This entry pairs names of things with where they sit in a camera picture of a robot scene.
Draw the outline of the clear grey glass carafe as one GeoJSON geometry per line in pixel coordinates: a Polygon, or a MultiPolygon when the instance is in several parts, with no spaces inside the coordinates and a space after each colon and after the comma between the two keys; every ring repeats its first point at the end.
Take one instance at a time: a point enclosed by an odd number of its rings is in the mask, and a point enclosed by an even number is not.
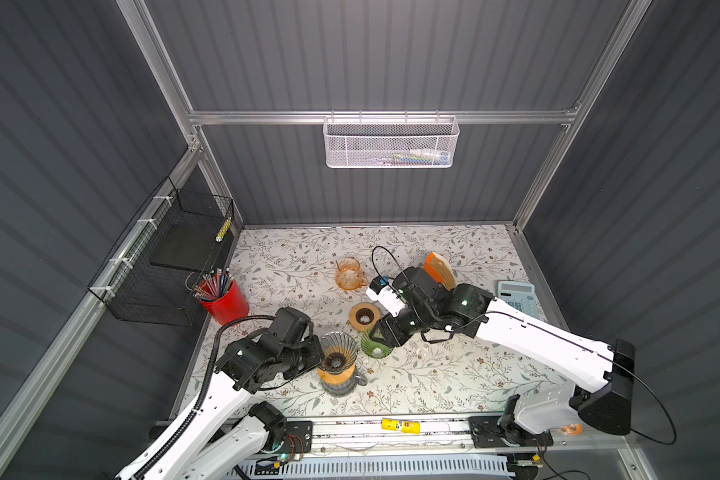
{"type": "Polygon", "coordinates": [[[349,395],[358,386],[366,386],[368,383],[366,375],[356,367],[338,374],[319,369],[318,375],[323,389],[335,397],[349,395]]]}

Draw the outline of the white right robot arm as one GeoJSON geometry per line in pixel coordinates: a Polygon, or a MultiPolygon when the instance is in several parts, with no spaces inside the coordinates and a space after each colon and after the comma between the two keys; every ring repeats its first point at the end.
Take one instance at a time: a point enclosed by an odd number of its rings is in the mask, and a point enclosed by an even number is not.
{"type": "Polygon", "coordinates": [[[414,336],[442,331],[445,341],[464,335],[498,344],[564,377],[558,388],[507,399],[493,428],[507,443],[543,444],[551,430],[577,423],[610,435],[630,433],[633,344],[580,337],[477,286],[461,283],[447,289],[419,267],[409,267],[393,279],[376,276],[366,294],[386,311],[371,335],[390,348],[401,347],[414,336]]]}

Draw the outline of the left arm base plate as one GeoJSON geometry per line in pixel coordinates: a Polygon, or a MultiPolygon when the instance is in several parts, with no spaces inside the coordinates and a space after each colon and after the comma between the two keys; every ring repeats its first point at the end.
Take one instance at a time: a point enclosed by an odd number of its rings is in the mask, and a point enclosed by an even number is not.
{"type": "Polygon", "coordinates": [[[291,420],[275,429],[261,450],[268,455],[301,455],[310,453],[314,439],[314,423],[309,420],[291,420]]]}

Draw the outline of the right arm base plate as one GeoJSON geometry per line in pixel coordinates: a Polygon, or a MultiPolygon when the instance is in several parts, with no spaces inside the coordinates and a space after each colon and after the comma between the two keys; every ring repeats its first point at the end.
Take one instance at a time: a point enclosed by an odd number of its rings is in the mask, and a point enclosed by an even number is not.
{"type": "Polygon", "coordinates": [[[477,448],[550,447],[554,439],[549,430],[532,434],[506,415],[478,415],[468,418],[470,435],[477,448]]]}

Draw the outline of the wooden dripper ring base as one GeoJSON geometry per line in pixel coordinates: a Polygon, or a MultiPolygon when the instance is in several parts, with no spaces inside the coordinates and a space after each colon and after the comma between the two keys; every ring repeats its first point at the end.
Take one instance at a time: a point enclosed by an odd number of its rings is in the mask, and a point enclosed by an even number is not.
{"type": "Polygon", "coordinates": [[[318,368],[317,371],[322,383],[337,386],[353,381],[356,373],[356,366],[352,365],[340,372],[333,372],[323,367],[318,368]]]}

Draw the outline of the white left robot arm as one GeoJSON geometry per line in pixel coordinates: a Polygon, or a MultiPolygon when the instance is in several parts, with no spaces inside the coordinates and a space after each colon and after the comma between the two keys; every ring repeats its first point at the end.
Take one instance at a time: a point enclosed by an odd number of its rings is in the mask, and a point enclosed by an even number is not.
{"type": "Polygon", "coordinates": [[[252,406],[234,428],[214,434],[264,384],[290,382],[315,369],[325,354],[311,318],[292,307],[259,315],[268,326],[222,342],[218,328],[199,392],[156,440],[118,473],[120,479],[216,479],[261,451],[276,452],[286,436],[286,417],[274,406],[252,406]]]}

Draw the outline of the grey glass dripper cone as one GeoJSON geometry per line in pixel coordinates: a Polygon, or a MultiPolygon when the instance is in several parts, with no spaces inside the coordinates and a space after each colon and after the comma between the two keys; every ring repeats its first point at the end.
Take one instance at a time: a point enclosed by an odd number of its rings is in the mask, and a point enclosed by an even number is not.
{"type": "Polygon", "coordinates": [[[359,345],[357,340],[343,332],[330,332],[319,339],[324,358],[319,365],[333,372],[340,372],[355,365],[359,345]]]}

